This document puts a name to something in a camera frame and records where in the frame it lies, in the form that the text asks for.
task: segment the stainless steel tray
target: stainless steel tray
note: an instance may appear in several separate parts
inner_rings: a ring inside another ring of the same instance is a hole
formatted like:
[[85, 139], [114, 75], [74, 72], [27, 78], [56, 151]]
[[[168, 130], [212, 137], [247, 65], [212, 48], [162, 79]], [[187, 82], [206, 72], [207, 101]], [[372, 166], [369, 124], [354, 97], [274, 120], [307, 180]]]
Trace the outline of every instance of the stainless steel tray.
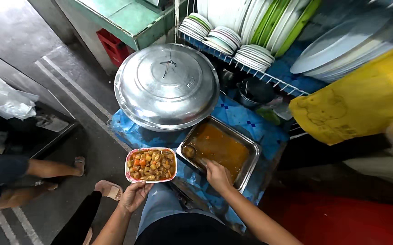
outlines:
[[206, 169], [203, 165], [192, 161], [191, 159], [188, 159], [183, 153], [182, 153], [182, 148], [183, 146], [187, 145], [195, 132], [195, 130], [204, 123], [209, 123], [213, 126], [215, 126], [217, 129], [221, 130], [224, 132], [226, 135], [232, 137], [233, 139], [237, 140], [238, 142], [241, 142], [248, 150], [250, 151], [250, 154], [248, 156], [248, 159], [243, 163], [242, 165], [242, 170], [240, 173], [237, 175], [236, 180], [234, 181], [234, 187], [239, 190], [239, 192], [243, 192], [245, 189], [246, 185], [248, 184], [248, 180], [251, 177], [251, 174], [254, 170], [255, 165], [257, 164], [258, 158], [261, 153], [261, 146], [255, 143], [253, 140], [250, 138], [244, 136], [237, 130], [231, 128], [230, 126], [224, 124], [220, 120], [216, 119], [213, 116], [208, 116], [204, 120], [202, 120], [200, 123], [196, 124], [190, 132], [187, 134], [186, 138], [184, 139], [183, 142], [180, 143], [180, 146], [177, 148], [177, 154], [187, 160], [190, 164], [192, 164], [195, 168], [197, 168], [199, 171], [201, 171], [203, 174], [206, 173]]

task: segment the stewed food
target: stewed food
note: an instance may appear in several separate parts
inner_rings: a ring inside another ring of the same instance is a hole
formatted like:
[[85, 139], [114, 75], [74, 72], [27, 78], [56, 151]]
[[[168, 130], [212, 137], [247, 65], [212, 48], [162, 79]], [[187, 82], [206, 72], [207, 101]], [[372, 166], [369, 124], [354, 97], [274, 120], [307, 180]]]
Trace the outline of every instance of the stewed food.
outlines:
[[136, 180], [167, 180], [175, 174], [175, 156], [168, 149], [141, 150], [130, 156], [127, 166]]

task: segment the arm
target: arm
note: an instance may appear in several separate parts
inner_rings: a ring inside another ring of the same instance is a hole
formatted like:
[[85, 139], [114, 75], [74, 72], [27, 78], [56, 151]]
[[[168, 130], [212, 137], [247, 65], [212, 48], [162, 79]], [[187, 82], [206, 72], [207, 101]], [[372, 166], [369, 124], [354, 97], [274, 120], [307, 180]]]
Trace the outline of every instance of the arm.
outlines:
[[152, 185], [142, 181], [132, 183], [127, 187], [115, 211], [92, 245], [122, 245], [131, 214], [146, 198]]
[[247, 228], [262, 242], [271, 245], [302, 245], [292, 234], [254, 206], [233, 186], [230, 172], [217, 162], [205, 160], [207, 180], [228, 202]]

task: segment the red crate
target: red crate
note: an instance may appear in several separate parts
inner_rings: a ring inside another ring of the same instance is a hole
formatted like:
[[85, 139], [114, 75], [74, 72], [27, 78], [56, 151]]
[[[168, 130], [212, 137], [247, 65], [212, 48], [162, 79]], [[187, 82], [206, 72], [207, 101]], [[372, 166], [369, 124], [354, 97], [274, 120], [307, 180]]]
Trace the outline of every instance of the red crate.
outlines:
[[125, 43], [123, 43], [119, 38], [115, 37], [112, 33], [108, 32], [106, 29], [101, 29], [96, 32], [98, 38], [104, 46], [110, 60], [114, 65], [119, 67], [123, 61], [134, 52], [134, 50]]

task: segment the aluminum pot lid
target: aluminum pot lid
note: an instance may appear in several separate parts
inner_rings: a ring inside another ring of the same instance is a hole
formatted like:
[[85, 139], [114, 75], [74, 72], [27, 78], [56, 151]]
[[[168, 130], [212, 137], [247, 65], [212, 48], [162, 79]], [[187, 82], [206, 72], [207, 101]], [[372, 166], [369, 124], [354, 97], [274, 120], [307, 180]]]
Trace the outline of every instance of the aluminum pot lid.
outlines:
[[219, 81], [210, 61], [181, 44], [161, 44], [131, 54], [115, 77], [116, 99], [136, 124], [179, 130], [210, 115]]

